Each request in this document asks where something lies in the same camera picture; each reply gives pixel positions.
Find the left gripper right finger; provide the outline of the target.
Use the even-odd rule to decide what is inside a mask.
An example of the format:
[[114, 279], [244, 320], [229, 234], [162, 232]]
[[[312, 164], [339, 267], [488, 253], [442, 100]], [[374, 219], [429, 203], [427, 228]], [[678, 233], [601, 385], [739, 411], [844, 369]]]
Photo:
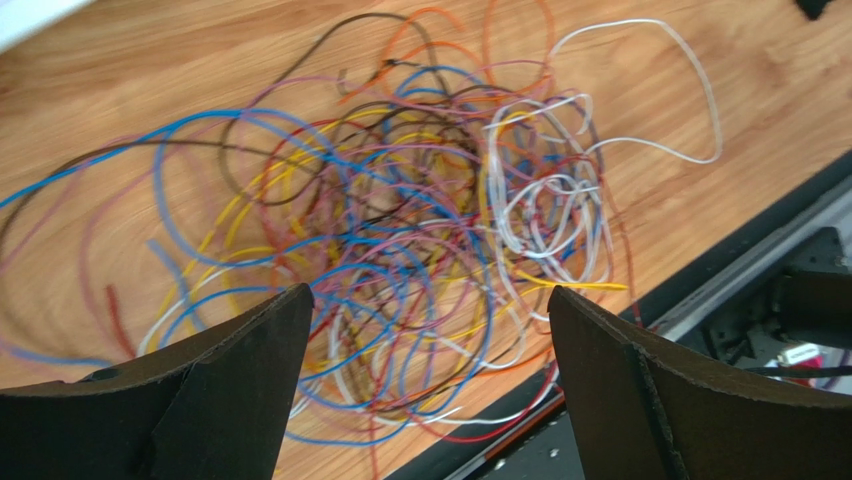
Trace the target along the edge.
[[851, 399], [726, 365], [553, 290], [548, 313], [589, 479], [847, 479]]

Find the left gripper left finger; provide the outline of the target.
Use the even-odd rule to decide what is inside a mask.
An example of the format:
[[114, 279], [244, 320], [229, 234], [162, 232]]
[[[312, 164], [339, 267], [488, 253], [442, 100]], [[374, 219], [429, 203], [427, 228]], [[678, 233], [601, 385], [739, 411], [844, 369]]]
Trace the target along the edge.
[[137, 359], [1, 393], [5, 479], [269, 479], [314, 298], [288, 288]]

